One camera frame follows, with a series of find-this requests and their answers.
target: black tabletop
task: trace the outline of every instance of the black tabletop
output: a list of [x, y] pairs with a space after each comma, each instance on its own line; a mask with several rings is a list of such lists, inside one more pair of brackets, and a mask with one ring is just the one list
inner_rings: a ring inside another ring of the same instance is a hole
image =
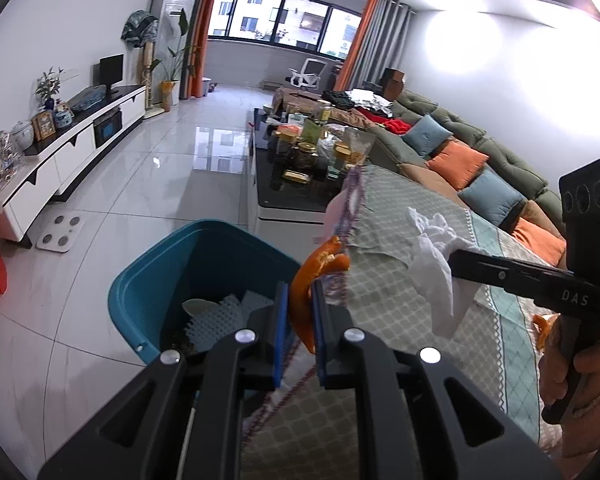
[[260, 128], [254, 131], [258, 204], [267, 208], [324, 213], [339, 189], [328, 182], [297, 184], [282, 178], [285, 170], [294, 168], [273, 162], [267, 149], [267, 126], [262, 122]]
[[76, 114], [73, 122], [71, 124], [69, 124], [69, 126], [56, 130], [56, 132], [53, 135], [48, 136], [46, 139], [40, 140], [40, 142], [34, 142], [31, 146], [29, 146], [26, 150], [24, 150], [24, 154], [25, 155], [38, 155], [38, 154], [42, 153], [49, 146], [51, 146], [56, 140], [58, 140], [60, 137], [62, 137], [71, 128], [73, 128], [74, 126], [77, 126], [83, 120], [92, 116], [97, 111], [102, 110], [104, 107], [106, 107], [107, 105], [110, 105], [112, 102], [117, 101], [121, 97], [124, 97], [125, 95], [129, 95], [129, 94], [131, 94], [131, 92], [138, 90], [139, 88], [142, 88], [142, 87], [143, 87], [143, 85], [129, 85], [129, 86], [114, 87], [114, 90], [118, 90], [118, 92], [113, 94], [112, 97], [109, 97], [109, 98], [105, 97], [99, 103], [96, 103], [92, 107], [87, 108], [85, 111], [80, 112], [79, 114]]

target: gray curtain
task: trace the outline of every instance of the gray curtain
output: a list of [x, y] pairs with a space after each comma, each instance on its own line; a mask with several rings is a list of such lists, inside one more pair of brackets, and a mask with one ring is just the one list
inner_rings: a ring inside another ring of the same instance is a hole
[[397, 0], [378, 0], [351, 73], [349, 88], [363, 81], [377, 83], [385, 68], [396, 68], [412, 15], [411, 7]]

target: teal trash bin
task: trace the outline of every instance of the teal trash bin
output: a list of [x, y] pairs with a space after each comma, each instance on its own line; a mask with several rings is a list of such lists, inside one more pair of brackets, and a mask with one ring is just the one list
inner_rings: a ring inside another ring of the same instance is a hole
[[155, 244], [123, 270], [109, 290], [109, 315], [146, 364], [162, 350], [160, 336], [189, 322], [182, 303], [218, 302], [252, 290], [274, 298], [278, 282], [290, 283], [300, 264], [227, 222], [200, 220]]

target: plant leaf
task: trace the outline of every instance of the plant leaf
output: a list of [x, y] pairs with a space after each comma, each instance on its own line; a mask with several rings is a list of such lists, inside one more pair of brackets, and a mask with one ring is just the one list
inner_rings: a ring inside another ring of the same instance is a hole
[[180, 9], [180, 36], [184, 36], [189, 30], [189, 22], [187, 21], [187, 13], [184, 9]]

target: picture frame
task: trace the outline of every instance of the picture frame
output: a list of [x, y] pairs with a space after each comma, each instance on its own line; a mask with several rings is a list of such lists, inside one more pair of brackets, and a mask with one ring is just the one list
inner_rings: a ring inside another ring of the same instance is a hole
[[56, 132], [54, 117], [49, 110], [45, 110], [44, 112], [35, 115], [31, 120], [31, 123], [33, 124], [36, 142], [40, 142], [40, 140], [46, 139]]

